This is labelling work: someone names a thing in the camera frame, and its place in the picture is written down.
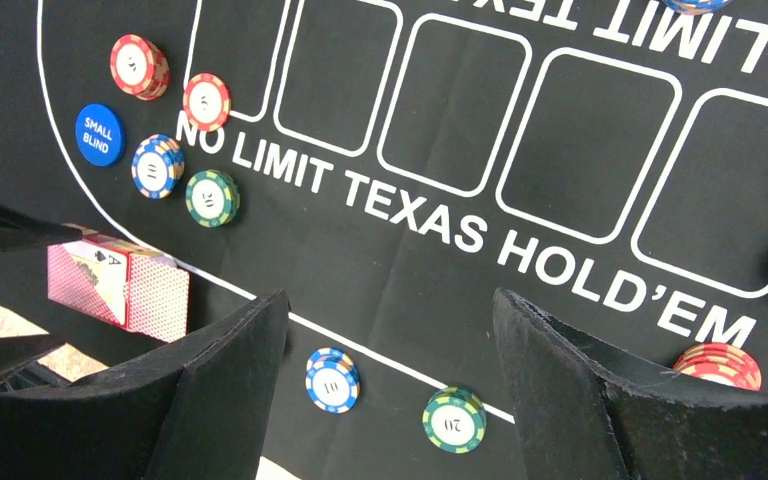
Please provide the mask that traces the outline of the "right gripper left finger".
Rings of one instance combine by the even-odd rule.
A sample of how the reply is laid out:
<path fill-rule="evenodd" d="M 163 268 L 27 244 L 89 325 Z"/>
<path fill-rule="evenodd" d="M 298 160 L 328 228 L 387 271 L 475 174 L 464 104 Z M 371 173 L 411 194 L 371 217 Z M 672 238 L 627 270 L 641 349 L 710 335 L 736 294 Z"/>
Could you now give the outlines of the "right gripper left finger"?
<path fill-rule="evenodd" d="M 288 336 L 278 291 L 64 387 L 0 392 L 0 479 L 252 479 Z"/>

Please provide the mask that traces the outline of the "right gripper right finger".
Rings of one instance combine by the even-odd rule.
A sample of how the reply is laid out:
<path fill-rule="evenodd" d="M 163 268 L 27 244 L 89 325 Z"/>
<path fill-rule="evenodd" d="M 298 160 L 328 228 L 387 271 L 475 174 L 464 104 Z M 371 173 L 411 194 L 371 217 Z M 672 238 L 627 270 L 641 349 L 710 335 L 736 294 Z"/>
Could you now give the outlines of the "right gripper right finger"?
<path fill-rule="evenodd" d="M 650 362 L 508 289 L 493 296 L 530 479 L 768 479 L 768 393 Z"/>

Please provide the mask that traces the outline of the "green chip stack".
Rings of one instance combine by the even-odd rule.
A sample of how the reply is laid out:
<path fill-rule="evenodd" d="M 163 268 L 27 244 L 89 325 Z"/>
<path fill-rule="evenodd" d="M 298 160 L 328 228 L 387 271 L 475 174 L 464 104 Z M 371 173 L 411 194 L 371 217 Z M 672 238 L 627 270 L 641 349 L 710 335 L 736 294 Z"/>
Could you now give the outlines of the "green chip stack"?
<path fill-rule="evenodd" d="M 484 404 L 470 389 L 446 387 L 430 397 L 422 413 L 422 426 L 437 448 L 453 454 L 471 452 L 486 433 Z"/>

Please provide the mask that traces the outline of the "blue chip stack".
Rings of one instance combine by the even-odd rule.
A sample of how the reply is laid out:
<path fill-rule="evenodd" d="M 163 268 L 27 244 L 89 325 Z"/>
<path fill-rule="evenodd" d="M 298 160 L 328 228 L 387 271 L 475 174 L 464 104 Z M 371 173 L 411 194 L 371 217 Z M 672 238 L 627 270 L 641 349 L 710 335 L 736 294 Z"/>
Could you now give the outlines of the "blue chip stack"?
<path fill-rule="evenodd" d="M 360 386 L 359 370 L 345 352 L 324 347 L 308 358 L 305 388 L 323 411 L 340 414 L 351 410 L 360 396 Z"/>

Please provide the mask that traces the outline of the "red chips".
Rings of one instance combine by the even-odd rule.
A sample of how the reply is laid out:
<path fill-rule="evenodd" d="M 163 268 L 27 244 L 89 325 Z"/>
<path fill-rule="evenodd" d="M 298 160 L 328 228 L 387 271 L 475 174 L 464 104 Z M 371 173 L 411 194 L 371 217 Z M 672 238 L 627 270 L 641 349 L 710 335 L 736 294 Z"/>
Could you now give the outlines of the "red chips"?
<path fill-rule="evenodd" d="M 697 344 L 683 352 L 673 369 L 679 373 L 722 385 L 760 391 L 762 372 L 744 350 L 727 343 Z"/>

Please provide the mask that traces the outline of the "green chips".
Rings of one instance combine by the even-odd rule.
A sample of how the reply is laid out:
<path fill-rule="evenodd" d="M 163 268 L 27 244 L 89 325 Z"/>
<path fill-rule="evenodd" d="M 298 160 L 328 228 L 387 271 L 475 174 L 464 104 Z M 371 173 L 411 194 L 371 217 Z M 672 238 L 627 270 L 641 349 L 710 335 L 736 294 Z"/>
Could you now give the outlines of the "green chips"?
<path fill-rule="evenodd" d="M 241 204 L 236 182 L 229 174 L 216 169 L 195 173 L 187 182 L 185 199 L 194 221 L 207 228 L 230 223 Z"/>

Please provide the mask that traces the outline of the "blue chips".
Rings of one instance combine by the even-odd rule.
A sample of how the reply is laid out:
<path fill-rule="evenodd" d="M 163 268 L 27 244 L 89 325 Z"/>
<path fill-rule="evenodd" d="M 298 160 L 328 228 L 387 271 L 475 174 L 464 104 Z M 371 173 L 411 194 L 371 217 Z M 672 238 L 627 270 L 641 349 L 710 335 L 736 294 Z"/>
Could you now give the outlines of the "blue chips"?
<path fill-rule="evenodd" d="M 154 134 L 139 144 L 132 159 L 131 176 L 143 196 L 163 199 L 172 193 L 184 169 L 184 154 L 177 141 Z"/>
<path fill-rule="evenodd" d="M 684 15 L 702 15 L 716 12 L 732 0 L 663 0 L 667 8 Z"/>

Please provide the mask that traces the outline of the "single red chip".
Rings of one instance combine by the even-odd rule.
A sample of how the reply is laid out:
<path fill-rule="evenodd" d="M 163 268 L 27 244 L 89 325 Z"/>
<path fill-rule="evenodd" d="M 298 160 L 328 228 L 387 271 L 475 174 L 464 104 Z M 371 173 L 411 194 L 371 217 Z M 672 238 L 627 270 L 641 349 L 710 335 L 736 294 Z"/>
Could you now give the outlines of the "single red chip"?
<path fill-rule="evenodd" d="M 213 132 L 222 127 L 230 116 L 230 90 L 217 75 L 199 73 L 188 81 L 182 105 L 191 125 L 200 131 Z"/>

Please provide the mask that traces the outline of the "red chip pile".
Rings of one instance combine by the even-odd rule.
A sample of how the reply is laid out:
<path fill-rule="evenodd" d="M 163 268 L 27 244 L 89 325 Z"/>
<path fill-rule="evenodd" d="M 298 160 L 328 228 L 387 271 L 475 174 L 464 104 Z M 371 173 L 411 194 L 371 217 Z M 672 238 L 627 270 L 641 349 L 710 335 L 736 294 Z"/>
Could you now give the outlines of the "red chip pile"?
<path fill-rule="evenodd" d="M 117 87 L 143 101 L 160 98 L 169 85 L 165 54 L 153 42 L 135 34 L 123 35 L 115 42 L 109 67 Z"/>

